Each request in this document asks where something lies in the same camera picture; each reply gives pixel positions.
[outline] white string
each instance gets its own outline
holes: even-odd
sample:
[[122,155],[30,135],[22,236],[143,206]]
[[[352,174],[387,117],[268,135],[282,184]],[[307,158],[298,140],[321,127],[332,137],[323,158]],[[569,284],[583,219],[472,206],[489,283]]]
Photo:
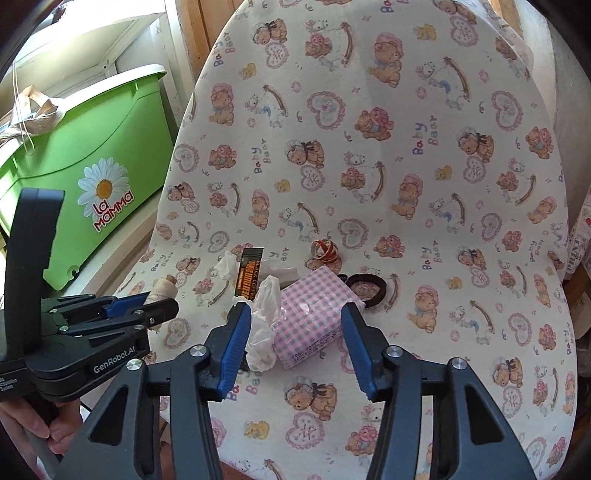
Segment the white string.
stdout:
[[[23,121],[21,102],[18,100],[19,92],[20,92],[20,90],[18,88],[18,79],[17,79],[17,61],[13,60],[12,61],[12,93],[13,93],[13,97],[14,97],[14,105],[16,107],[18,125],[19,125],[20,131],[21,131],[21,141],[22,141],[23,146],[25,147],[25,152],[27,153],[27,156],[30,156],[33,153],[35,153],[35,144],[33,143],[33,139],[31,138],[31,135],[29,134],[29,131],[27,130],[27,126],[25,125],[25,122]],[[27,134],[27,138],[29,139],[31,146],[33,147],[33,153],[29,153],[29,150],[27,148],[27,140],[25,140],[25,137],[22,134],[23,129],[24,129],[25,133]]]

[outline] tissue packet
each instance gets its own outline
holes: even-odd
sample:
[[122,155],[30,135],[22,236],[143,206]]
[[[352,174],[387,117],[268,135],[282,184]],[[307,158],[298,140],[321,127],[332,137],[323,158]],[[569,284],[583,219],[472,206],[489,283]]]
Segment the tissue packet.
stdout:
[[235,297],[244,297],[254,300],[256,295],[256,284],[261,269],[262,248],[245,248],[240,258],[240,269],[236,281]]
[[343,334],[340,310],[363,301],[324,266],[281,290],[281,314],[273,348],[285,368],[292,368]]

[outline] daisy sticker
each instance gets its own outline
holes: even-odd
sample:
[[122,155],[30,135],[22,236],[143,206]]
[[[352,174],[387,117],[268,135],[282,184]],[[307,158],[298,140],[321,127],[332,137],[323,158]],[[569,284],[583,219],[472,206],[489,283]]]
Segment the daisy sticker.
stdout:
[[78,180],[78,186],[84,190],[78,205],[84,205],[85,217],[92,215],[97,232],[134,200],[127,169],[113,158],[101,158],[98,163],[85,167],[84,178]]

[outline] yellow flower center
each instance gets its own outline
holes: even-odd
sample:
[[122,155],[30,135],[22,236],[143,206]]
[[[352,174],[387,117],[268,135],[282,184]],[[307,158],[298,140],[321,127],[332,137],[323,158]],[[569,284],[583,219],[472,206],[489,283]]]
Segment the yellow flower center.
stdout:
[[107,199],[113,193],[113,184],[110,180],[101,180],[96,186],[96,196],[101,200]]

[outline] black coffee stick packet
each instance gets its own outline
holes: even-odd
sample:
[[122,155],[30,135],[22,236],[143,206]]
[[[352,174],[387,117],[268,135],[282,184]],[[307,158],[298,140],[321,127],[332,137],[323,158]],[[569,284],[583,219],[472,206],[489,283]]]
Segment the black coffee stick packet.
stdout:
[[243,296],[254,300],[258,286],[258,274],[261,269],[262,248],[245,248],[240,259],[235,297]]

